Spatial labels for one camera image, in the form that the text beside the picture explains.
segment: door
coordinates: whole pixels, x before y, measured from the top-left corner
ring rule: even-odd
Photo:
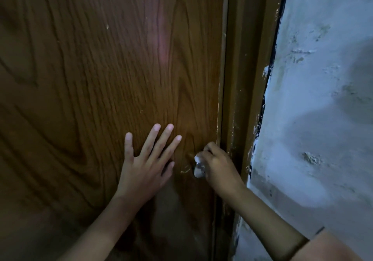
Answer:
[[[124,135],[183,140],[172,180],[110,258],[207,260],[214,194],[189,155],[217,141],[223,0],[1,0],[0,259],[53,260],[116,190]]]

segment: white wall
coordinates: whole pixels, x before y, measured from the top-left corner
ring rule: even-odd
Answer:
[[[308,238],[325,226],[371,260],[373,0],[286,1],[250,188]],[[270,260],[247,225],[235,259]]]

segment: person's right arm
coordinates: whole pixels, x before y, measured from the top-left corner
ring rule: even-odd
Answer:
[[[206,180],[250,226],[274,261],[290,260],[308,239],[243,183],[226,152],[210,142],[198,157],[206,162]]]

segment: person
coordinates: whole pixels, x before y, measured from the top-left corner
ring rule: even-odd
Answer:
[[[125,136],[125,158],[113,198],[60,260],[105,260],[139,209],[166,184],[175,162],[171,159],[182,137],[163,151],[173,130],[169,124],[156,141],[160,124],[152,127],[138,157],[132,134]],[[206,180],[251,227],[274,261],[361,260],[332,235],[323,232],[309,241],[248,189],[226,152],[210,142],[198,153],[206,162]]]

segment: door frame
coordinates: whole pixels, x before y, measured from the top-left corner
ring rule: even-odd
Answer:
[[[286,0],[224,1],[217,143],[247,184]],[[212,260],[233,259],[241,222],[241,217],[216,197]]]

